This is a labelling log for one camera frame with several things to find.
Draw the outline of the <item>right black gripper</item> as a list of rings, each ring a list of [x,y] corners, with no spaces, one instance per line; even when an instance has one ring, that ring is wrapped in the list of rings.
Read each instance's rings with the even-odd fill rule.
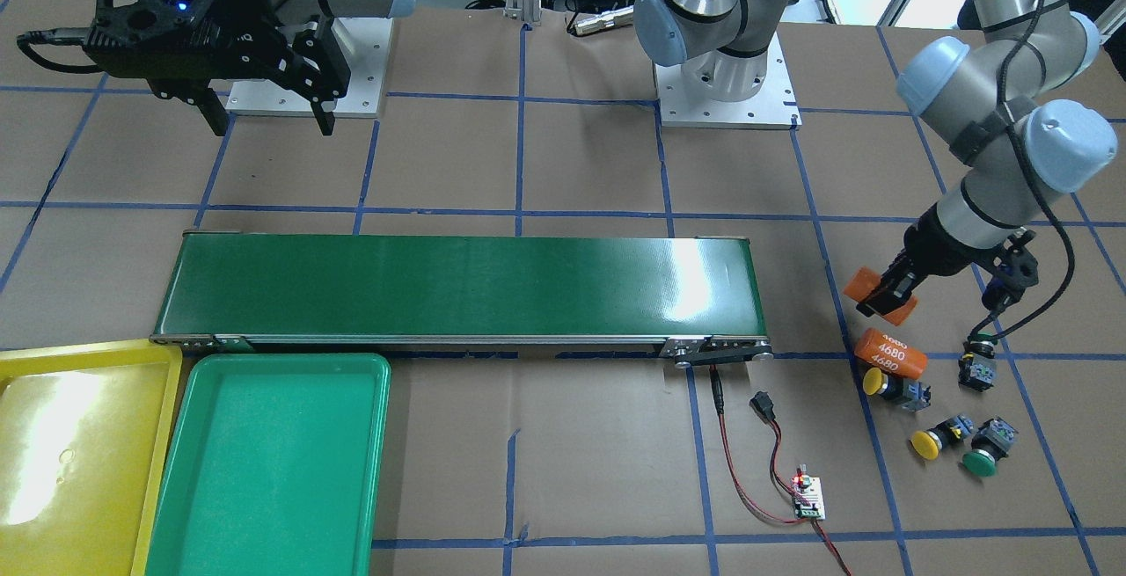
[[[351,76],[333,27],[309,20],[288,43],[271,0],[97,0],[82,50],[106,74],[143,79],[161,98],[197,108],[221,138],[230,118],[208,83],[282,74],[282,88],[305,98],[330,136]]]

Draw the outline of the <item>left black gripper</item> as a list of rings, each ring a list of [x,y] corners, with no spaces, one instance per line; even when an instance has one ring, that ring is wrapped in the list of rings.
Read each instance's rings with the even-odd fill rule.
[[[856,309],[864,316],[906,318],[918,306],[913,290],[928,276],[957,274],[985,249],[969,248],[942,227],[937,208],[931,207],[903,235],[903,249],[894,259],[893,272],[856,272]]]

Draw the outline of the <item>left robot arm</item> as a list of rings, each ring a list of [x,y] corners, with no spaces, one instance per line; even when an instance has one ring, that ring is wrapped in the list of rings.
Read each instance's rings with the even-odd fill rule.
[[[705,94],[736,102],[765,76],[767,48],[789,0],[636,0],[634,24],[661,68],[698,63]],[[973,0],[981,47],[940,38],[903,68],[897,94],[968,166],[905,231],[888,270],[860,270],[844,292],[865,316],[900,324],[930,276],[980,266],[992,274],[983,306],[1006,310],[1038,281],[1029,220],[1109,164],[1115,130],[1073,100],[1038,104],[1093,63],[1100,38],[1067,0]]]

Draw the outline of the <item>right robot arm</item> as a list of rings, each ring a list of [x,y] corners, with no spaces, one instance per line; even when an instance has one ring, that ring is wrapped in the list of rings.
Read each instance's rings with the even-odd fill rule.
[[[81,48],[110,76],[143,80],[157,98],[193,105],[215,135],[225,135],[236,104],[222,102],[214,80],[245,94],[262,82],[268,94],[303,104],[261,112],[297,112],[333,133],[336,112],[375,112],[379,48],[363,26],[406,18],[415,0],[97,0]]]

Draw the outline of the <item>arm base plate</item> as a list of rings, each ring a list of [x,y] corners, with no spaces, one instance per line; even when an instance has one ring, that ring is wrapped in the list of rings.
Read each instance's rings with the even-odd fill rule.
[[[277,64],[279,75],[238,80],[226,110],[277,118],[369,118],[382,110],[391,39],[388,18],[313,19],[285,27],[293,58]]]
[[[653,71],[664,127],[788,130],[803,123],[777,34],[752,58],[716,50]]]

